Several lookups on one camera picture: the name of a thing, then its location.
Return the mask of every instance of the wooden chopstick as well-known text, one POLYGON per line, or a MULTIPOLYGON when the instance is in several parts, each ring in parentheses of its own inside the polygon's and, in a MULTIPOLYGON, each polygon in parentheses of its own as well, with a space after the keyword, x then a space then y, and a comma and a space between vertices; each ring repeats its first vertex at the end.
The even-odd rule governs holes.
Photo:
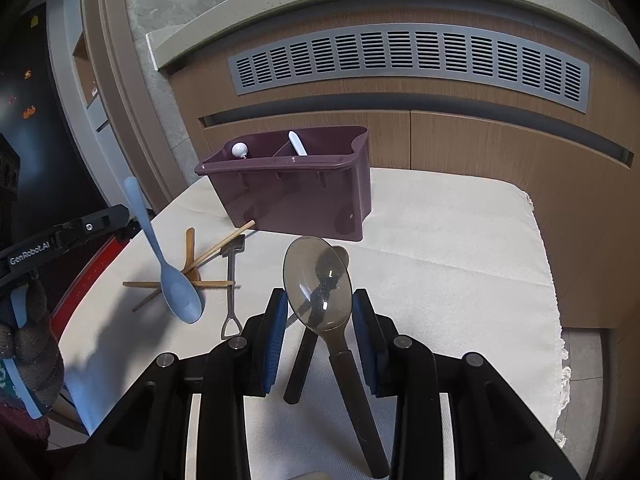
MULTIPOLYGON (((158 288, 160 286, 160 282, 122 282, 124 286, 133 286, 135 288, 158 288)), ((222 288, 229 285, 235 285, 236 282, 227 282, 224 280, 218 281, 203 281, 196 280, 191 282, 191 285, 197 286, 199 288, 222 288)))
MULTIPOLYGON (((213 256, 213 254, 216 251, 219 251, 223 246, 228 244, 231 240, 233 240, 237 236, 241 235, 247 229, 253 227, 254 225, 255 225, 255 221, 254 220, 249 220, 242 227, 240 227, 240 228, 236 229, 235 231, 233 231, 228 237, 224 238, 223 240, 221 240, 220 242, 215 244, 212 248, 210 248, 208 251, 206 251, 202 256, 197 258, 190 266, 185 267, 184 270, 182 271, 182 273, 185 274, 185 273, 189 272, 191 269, 194 269, 195 267, 201 265, 202 263, 204 263, 204 261, 206 261, 208 258, 213 256)), ((160 288, 156 288, 156 290, 154 290, 151 294, 149 294, 144 300, 140 301, 140 303, 138 303, 135 307, 133 307, 131 309, 131 311, 132 312, 136 312, 137 310, 139 310, 140 308, 145 306, 153 298, 155 298, 158 294, 160 294, 160 292, 161 292, 161 289, 160 288)))

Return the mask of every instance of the clear plastic spoon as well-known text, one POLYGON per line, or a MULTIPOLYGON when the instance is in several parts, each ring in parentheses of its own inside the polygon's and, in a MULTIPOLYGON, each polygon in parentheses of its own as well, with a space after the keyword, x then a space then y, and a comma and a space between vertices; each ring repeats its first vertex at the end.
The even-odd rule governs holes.
POLYGON ((293 312, 326 343, 331 368, 371 475, 384 478, 389 474, 385 451, 344 337, 352 295, 344 262, 322 238, 303 236, 287 249, 282 276, 293 312))

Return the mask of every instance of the wooden cabinet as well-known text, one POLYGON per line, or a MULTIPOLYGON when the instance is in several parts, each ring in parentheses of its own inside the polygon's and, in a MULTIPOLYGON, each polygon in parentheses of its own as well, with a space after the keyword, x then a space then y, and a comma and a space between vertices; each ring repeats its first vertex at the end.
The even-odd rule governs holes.
POLYGON ((523 23, 506 17, 484 14, 482 10, 439 9, 431 6, 393 6, 386 0, 372 8, 317 8, 312 15, 289 14, 262 27, 247 28, 216 42, 194 56, 187 65, 169 76, 180 113, 190 137, 199 136, 198 118, 228 110, 242 110, 266 103, 293 102, 304 99, 322 102, 326 96, 341 96, 348 102, 363 94, 407 97, 424 96, 451 100, 452 106, 463 109, 465 100, 497 107, 518 108, 534 112, 567 124, 574 124, 606 139, 613 140, 635 152, 640 142, 640 78, 637 71, 624 62, 602 55, 591 39, 577 42, 566 35, 558 36, 535 20, 523 23), (590 98, 586 113, 561 104, 517 92, 466 81, 431 77, 354 77, 326 81, 309 81, 237 95, 229 72, 228 57, 244 50, 264 46, 272 41, 299 34, 335 27, 376 23, 446 23, 464 27, 479 27, 512 34, 546 44, 590 66, 590 98))
POLYGON ((215 153, 225 142, 242 135, 318 126, 364 126, 369 130, 369 161, 372 167, 410 168, 409 112, 346 110, 287 114, 210 126, 204 128, 203 133, 210 153, 215 153))
POLYGON ((631 174, 626 165, 543 132, 429 112, 411 113, 411 144, 413 170, 495 178, 529 194, 563 325, 616 326, 620 322, 625 305, 585 306, 563 299, 616 229, 614 211, 631 174))

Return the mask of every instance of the black handle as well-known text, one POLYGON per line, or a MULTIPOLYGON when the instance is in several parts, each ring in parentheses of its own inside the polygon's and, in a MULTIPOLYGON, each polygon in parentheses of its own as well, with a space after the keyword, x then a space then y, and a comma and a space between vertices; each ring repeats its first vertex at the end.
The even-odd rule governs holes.
POLYGON ((302 388, 305 386, 306 374, 309 372, 317 341, 318 334, 305 328, 305 335, 302 336, 296 361, 291 369, 289 383, 287 383, 287 389, 282 397, 287 404, 297 404, 300 401, 300 395, 302 394, 302 388))
POLYGON ((371 476, 384 478, 389 475, 389 463, 386 460, 385 450, 382 447, 353 354, 350 350, 338 352, 329 356, 329 361, 371 476))

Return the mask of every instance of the white cloth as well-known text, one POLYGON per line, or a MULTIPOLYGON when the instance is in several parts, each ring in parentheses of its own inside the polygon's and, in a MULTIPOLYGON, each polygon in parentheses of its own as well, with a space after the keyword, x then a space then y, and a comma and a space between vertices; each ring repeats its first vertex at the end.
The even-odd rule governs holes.
MULTIPOLYGON (((349 252, 354 288, 366 288, 376 312, 392 317, 400 333, 433 352, 483 354, 554 434, 561 328, 526 193, 497 180, 384 169, 371 170, 371 187, 364 240, 335 242, 349 252)), ((153 224, 165 256, 179 268, 187 228, 196 229, 196 256, 233 230, 206 178, 153 224)), ((282 286, 282 261, 294 238, 268 232, 246 238, 244 253, 236 257, 236 312, 242 322, 263 312, 271 290, 282 286)), ((200 273, 203 280, 225 279, 226 260, 215 258, 200 273)), ((122 282, 157 280, 158 275, 159 265, 139 234, 104 271, 63 333, 66 384, 89 431, 159 353, 184 358, 220 343, 224 289, 206 292, 204 314, 194 325, 172 316, 162 297, 131 312, 148 291, 125 288, 122 282)), ((244 401, 252 478, 284 480, 314 470, 327 471, 335 480, 366 478, 321 340, 300 403, 289 406, 282 400, 302 333, 299 322, 287 330, 271 393, 244 401)), ((351 323, 346 336, 359 365, 351 323)), ((369 400, 390 456, 396 400, 369 400)), ((453 479, 450 419, 445 418, 445 427, 445 478, 453 479)))

